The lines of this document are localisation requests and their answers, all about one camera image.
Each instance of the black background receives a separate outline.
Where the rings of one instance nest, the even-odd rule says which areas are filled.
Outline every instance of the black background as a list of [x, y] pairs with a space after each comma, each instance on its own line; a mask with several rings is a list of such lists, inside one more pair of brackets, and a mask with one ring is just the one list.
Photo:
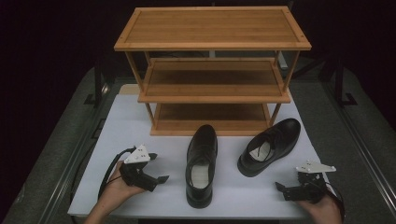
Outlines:
[[[98, 57], [111, 55], [134, 8], [210, 6], [211, 2], [1, 0], [0, 219], [20, 191], [78, 83]], [[216, 5], [278, 2], [223, 0]], [[340, 52], [344, 66], [356, 74], [394, 129], [395, 11], [394, 1], [387, 0], [297, 0], [292, 11], [313, 45], [304, 56], [317, 58], [326, 52]]]

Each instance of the black cable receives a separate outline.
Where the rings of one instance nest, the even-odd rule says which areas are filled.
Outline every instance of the black cable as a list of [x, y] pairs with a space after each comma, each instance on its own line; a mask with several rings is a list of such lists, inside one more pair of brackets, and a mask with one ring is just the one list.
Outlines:
[[[92, 149], [93, 149], [93, 147], [96, 145], [96, 143], [97, 143], [97, 140], [95, 140], [95, 141], [90, 145], [90, 147], [88, 148], [88, 150], [85, 152], [84, 157], [81, 159], [81, 161], [80, 161], [79, 164], [78, 164], [78, 168], [77, 168], [76, 173], [75, 173], [75, 176], [74, 176], [74, 178], [73, 178], [73, 182], [72, 182], [72, 186], [71, 186], [71, 190], [70, 190], [70, 204], [71, 204], [71, 202], [73, 201], [74, 196], [75, 196], [75, 194], [74, 194], [74, 188], [75, 188], [75, 185], [76, 185], [76, 180], [77, 180], [77, 176], [78, 176], [78, 171], [80, 170], [82, 163], [85, 161], [85, 159], [87, 158], [87, 156], [90, 154], [90, 152], [92, 151]], [[113, 164], [113, 163], [114, 163], [114, 164], [113, 164], [113, 165], [110, 165], [109, 169], [107, 170], [106, 175], [105, 175], [105, 178], [106, 178], [107, 175], [109, 175], [108, 173], [111, 172], [113, 166], [115, 165], [115, 163], [117, 163], [118, 159], [120, 158], [120, 156], [121, 156], [122, 154], [124, 154], [125, 152], [131, 152], [131, 153], [132, 153], [133, 151], [134, 151], [134, 148], [128, 148], [128, 149], [123, 150], [120, 154], [118, 154], [118, 155], [116, 156], [116, 158], [114, 159], [115, 162], [114, 162], [114, 161], [112, 162], [112, 164]], [[74, 224], [78, 224], [77, 221], [76, 221], [76, 218], [75, 218], [74, 216], [70, 216], [70, 217], [71, 217], [72, 222], [73, 222]]]
[[119, 179], [120, 177], [122, 177], [122, 175], [117, 176], [116, 178], [109, 180], [109, 181], [106, 183], [106, 185], [108, 185], [109, 183], [115, 181], [116, 179]]
[[330, 184], [329, 182], [324, 182], [326, 185], [330, 185], [333, 189], [335, 189], [335, 191], [337, 192], [337, 194], [340, 196], [340, 198], [338, 198], [334, 193], [332, 193], [329, 189], [323, 190], [319, 185], [313, 183], [312, 181], [306, 180], [306, 182], [316, 188], [318, 188], [320, 191], [322, 191], [323, 193], [329, 195], [329, 197], [332, 198], [332, 200], [337, 204], [338, 209], [340, 210], [340, 215], [341, 215], [341, 219], [344, 222], [345, 216], [346, 216], [346, 209], [344, 206], [344, 198], [341, 195], [341, 192], [332, 184]]
[[110, 177], [110, 173], [111, 173], [111, 171], [113, 170], [113, 167], [116, 165], [117, 161], [119, 161], [119, 159], [120, 159], [120, 157], [122, 156], [122, 154], [124, 154], [125, 152], [133, 153], [135, 149], [136, 149], [136, 147], [128, 148], [128, 149], [123, 150], [123, 151], [122, 151], [121, 153], [119, 153], [119, 154], [114, 158], [114, 160], [110, 163], [110, 166], [108, 167], [108, 169], [107, 169], [107, 171], [106, 171], [106, 174], [105, 174], [105, 176], [103, 177], [102, 184], [100, 185], [99, 192], [98, 192], [98, 199], [100, 198], [100, 196], [102, 195], [103, 191], [105, 190], [106, 185], [107, 185], [107, 180], [108, 180], [108, 178]]

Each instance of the top shelf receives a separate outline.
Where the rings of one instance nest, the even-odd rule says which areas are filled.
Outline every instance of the top shelf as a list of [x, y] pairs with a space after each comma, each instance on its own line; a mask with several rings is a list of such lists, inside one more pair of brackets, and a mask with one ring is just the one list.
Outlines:
[[310, 50], [287, 7], [137, 7], [117, 51]]

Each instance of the bottom shelf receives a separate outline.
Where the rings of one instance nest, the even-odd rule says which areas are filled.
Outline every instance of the bottom shelf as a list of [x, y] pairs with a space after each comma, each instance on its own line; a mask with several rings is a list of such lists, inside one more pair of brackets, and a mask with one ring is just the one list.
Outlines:
[[254, 136], [269, 121], [266, 104], [157, 104], [150, 134], [194, 135], [210, 124], [218, 136]]

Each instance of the metal rail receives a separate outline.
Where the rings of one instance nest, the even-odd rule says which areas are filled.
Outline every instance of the metal rail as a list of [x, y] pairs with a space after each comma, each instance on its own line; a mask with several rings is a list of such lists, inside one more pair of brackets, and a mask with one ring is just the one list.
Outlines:
[[364, 140], [361, 138], [359, 131], [357, 130], [355, 124], [350, 118], [347, 111], [344, 108], [341, 108], [338, 102], [335, 100], [331, 84], [326, 82], [323, 83], [323, 87], [325, 92], [328, 94], [331, 99], [336, 111], [341, 118], [341, 120], [345, 123], [351, 137], [356, 143], [358, 148], [358, 152], [361, 155], [361, 158], [366, 165], [371, 177], [373, 178], [376, 186], [378, 187], [379, 192], [384, 198], [385, 203], [388, 205], [390, 212], [396, 219], [396, 194], [393, 187], [390, 185], [388, 180], [383, 175], [381, 169], [378, 167], [374, 157], [372, 156], [370, 149], [366, 146]]
[[[110, 91], [110, 87], [105, 85], [102, 88], [102, 102], [106, 101], [108, 96], [108, 92]], [[84, 145], [86, 144], [87, 140], [91, 138], [91, 131], [96, 126], [96, 121], [99, 119], [101, 111], [104, 107], [104, 104], [99, 104], [96, 107], [89, 118], [84, 123], [84, 133], [79, 138], [78, 143], [76, 144], [75, 148], [73, 149], [72, 155], [70, 156], [69, 161], [67, 162], [66, 166], [64, 167], [64, 171], [62, 172], [58, 183], [55, 186], [54, 191], [52, 192], [47, 205], [41, 214], [38, 223], [53, 223], [52, 220], [54, 215], [58, 211], [58, 208], [64, 198], [64, 195], [67, 193], [69, 186], [72, 184], [72, 180], [74, 174], [78, 171], [78, 162], [82, 159], [83, 155], [86, 151], [82, 150]]]

